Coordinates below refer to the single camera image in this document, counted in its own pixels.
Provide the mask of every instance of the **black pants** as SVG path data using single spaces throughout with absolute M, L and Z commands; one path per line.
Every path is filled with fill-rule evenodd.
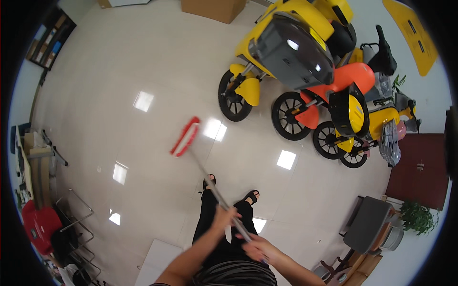
M 207 189 L 204 190 L 202 196 L 201 214 L 192 243 L 198 240 L 212 225 L 217 204 L 218 201 L 212 191 Z M 239 201 L 234 205 L 234 207 L 236 207 L 237 212 L 242 215 L 240 220 L 242 220 L 246 230 L 257 235 L 253 224 L 253 208 L 251 205 L 247 201 Z M 230 260 L 251 260 L 241 248 L 242 243 L 245 241 L 235 237 L 235 234 L 238 233 L 237 228 L 233 227 L 231 232 L 232 243 L 229 243 L 226 240 L 226 237 L 223 237 L 216 246 L 215 250 L 204 261 L 204 267 L 211 267 L 215 264 Z

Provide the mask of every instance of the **hand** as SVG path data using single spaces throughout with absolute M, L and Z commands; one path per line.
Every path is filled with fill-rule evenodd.
M 237 233 L 235 236 L 243 239 L 243 236 L 240 233 Z M 278 248 L 273 246 L 267 239 L 252 233 L 250 233 L 250 237 L 251 242 L 244 243 L 242 245 L 242 249 L 251 259 L 259 262 L 266 261 L 272 266 L 275 266 L 278 260 L 285 255 Z
M 223 210 L 220 205 L 217 205 L 211 228 L 217 231 L 224 231 L 226 226 L 232 225 L 232 219 L 234 217 L 242 217 L 242 215 L 237 212 L 236 208 L 231 207 L 229 210 Z

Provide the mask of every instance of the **brown door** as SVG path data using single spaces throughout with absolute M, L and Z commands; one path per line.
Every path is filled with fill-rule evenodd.
M 399 148 L 401 160 L 391 170 L 386 195 L 442 210 L 448 186 L 444 134 L 407 134 Z

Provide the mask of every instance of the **red mop head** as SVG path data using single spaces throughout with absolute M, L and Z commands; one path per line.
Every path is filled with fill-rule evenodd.
M 181 132 L 181 136 L 176 142 L 175 146 L 172 150 L 170 150 L 170 154 L 174 157 L 180 157 L 183 155 L 188 146 L 192 144 L 197 132 L 199 131 L 199 123 L 200 119 L 197 116 L 191 118 L 188 124 L 183 128 Z

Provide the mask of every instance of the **mop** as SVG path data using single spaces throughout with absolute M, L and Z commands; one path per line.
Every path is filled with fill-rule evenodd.
M 194 153 L 194 151 L 191 148 L 191 144 L 194 138 L 196 137 L 197 132 L 199 131 L 199 124 L 200 124 L 200 119 L 198 117 L 194 116 L 193 118 L 191 118 L 189 123 L 183 128 L 183 131 L 181 132 L 181 137 L 178 139 L 173 149 L 170 150 L 170 154 L 172 154 L 172 156 L 174 157 L 181 157 L 186 151 L 188 151 L 191 154 L 191 157 L 194 159 L 194 161 L 196 161 L 197 165 L 199 166 L 200 171 L 204 175 L 205 182 L 207 182 L 207 184 L 210 186 L 210 189 L 212 190 L 213 195 L 219 201 L 219 205 L 224 210 L 228 210 L 230 206 L 226 203 L 224 198 L 221 196 L 215 184 L 213 184 L 213 181 L 209 179 L 208 177 L 209 173 L 205 171 L 205 168 L 199 162 L 196 154 Z M 243 223 L 237 217 L 233 218 L 233 222 L 237 230 L 243 236 L 243 238 L 247 242 L 250 242 L 251 237 L 248 234 L 248 231 L 246 230 L 246 228 L 243 226 Z

